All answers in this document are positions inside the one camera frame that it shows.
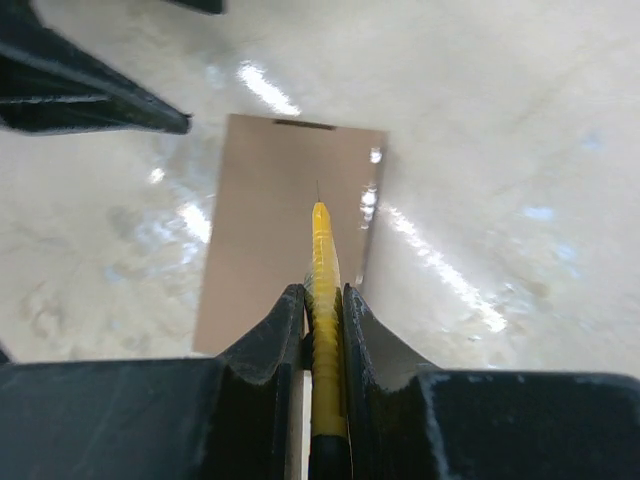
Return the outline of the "brown cardboard express box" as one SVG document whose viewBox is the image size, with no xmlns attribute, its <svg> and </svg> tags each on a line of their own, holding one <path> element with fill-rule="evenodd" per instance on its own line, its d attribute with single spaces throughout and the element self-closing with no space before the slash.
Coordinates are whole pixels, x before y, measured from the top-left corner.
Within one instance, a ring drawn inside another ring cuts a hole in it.
<svg viewBox="0 0 640 480">
<path fill-rule="evenodd" d="M 354 282 L 386 144 L 380 130 L 229 117 L 193 339 L 223 364 L 206 478 L 300 473 L 313 206 L 326 204 L 341 276 Z"/>
</svg>

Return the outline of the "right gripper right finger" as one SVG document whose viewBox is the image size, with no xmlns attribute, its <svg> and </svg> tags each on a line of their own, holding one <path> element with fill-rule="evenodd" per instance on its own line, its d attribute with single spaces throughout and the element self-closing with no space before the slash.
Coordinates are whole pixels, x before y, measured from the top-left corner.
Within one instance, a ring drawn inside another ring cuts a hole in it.
<svg viewBox="0 0 640 480">
<path fill-rule="evenodd" d="M 444 369 L 343 293 L 357 479 L 635 479 L 639 382 L 612 373 Z"/>
</svg>

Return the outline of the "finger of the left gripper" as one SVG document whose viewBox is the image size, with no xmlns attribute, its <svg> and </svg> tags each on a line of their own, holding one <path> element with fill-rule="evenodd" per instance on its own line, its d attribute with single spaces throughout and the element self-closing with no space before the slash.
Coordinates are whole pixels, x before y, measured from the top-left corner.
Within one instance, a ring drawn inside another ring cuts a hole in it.
<svg viewBox="0 0 640 480">
<path fill-rule="evenodd" d="M 191 117 L 45 26 L 29 1 L 3 1 L 1 128 L 186 134 Z"/>
<path fill-rule="evenodd" d="M 98 63 L 92 69 L 1 59 L 1 128 L 34 135 L 144 130 L 184 135 L 188 115 Z"/>
</svg>

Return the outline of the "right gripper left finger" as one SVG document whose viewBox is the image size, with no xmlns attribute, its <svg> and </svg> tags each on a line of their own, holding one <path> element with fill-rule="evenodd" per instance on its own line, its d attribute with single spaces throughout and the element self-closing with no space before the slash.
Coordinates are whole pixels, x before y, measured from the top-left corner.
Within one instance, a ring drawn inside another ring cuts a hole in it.
<svg viewBox="0 0 640 480">
<path fill-rule="evenodd" d="M 5 479 L 296 479 L 304 290 L 215 357 L 5 363 Z"/>
</svg>

